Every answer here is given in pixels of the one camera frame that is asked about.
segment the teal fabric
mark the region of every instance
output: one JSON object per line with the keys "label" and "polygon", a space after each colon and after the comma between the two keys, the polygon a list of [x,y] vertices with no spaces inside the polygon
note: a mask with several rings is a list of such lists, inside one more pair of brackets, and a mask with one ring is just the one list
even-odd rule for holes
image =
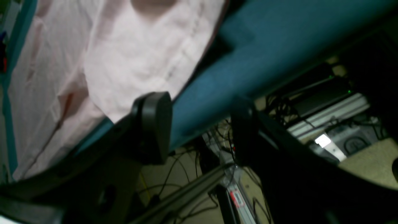
{"label": "teal fabric", "polygon": [[[174,102],[170,150],[226,117],[236,95],[255,98],[279,88],[300,75],[298,71],[319,60],[326,49],[395,9],[397,3],[396,0],[248,1],[219,31],[219,37],[233,50],[198,76]],[[34,0],[28,9],[23,9],[24,19],[18,21],[20,32],[15,47],[11,48],[9,71],[23,46],[35,5]],[[10,102],[6,96],[9,83],[10,73],[7,73],[3,82],[3,113],[13,172],[17,163]],[[78,151],[112,126],[105,119],[82,140]]]}
{"label": "teal fabric", "polygon": [[3,85],[3,91],[4,91],[2,112],[6,122],[8,162],[11,173],[13,173],[17,168],[18,162],[17,162],[17,154],[15,151],[15,139],[14,139],[13,126],[12,126],[10,99],[8,98],[7,90],[8,86],[10,85],[12,70],[14,69],[17,63],[23,44],[25,43],[25,37],[29,30],[33,15],[35,13],[36,5],[37,5],[37,0],[24,1],[21,12],[17,17],[17,21],[15,22],[14,29],[10,37],[10,41],[7,44],[7,57],[8,57],[7,72],[5,75],[1,75],[2,76],[1,83]]}

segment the wrinkled fabric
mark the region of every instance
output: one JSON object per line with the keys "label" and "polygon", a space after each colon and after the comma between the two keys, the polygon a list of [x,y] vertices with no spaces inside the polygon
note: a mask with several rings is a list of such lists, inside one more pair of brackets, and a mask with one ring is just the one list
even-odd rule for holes
{"label": "wrinkled fabric", "polygon": [[18,167],[37,174],[106,116],[151,91],[175,97],[202,57],[224,0],[40,0],[8,95]]}

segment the red label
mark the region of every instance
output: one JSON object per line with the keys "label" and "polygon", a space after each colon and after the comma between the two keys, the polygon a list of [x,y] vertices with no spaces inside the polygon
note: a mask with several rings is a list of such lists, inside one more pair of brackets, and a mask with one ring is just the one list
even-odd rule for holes
{"label": "red label", "polygon": [[237,208],[245,206],[245,201],[238,190],[230,191],[229,194]]}

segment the fold in fabric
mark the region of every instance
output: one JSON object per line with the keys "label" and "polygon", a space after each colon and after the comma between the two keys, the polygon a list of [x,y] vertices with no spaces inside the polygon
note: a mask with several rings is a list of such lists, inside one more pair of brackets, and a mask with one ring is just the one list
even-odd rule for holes
{"label": "fold in fabric", "polygon": [[8,95],[15,180],[65,157],[138,96],[175,97],[193,73],[224,0],[40,0]]}

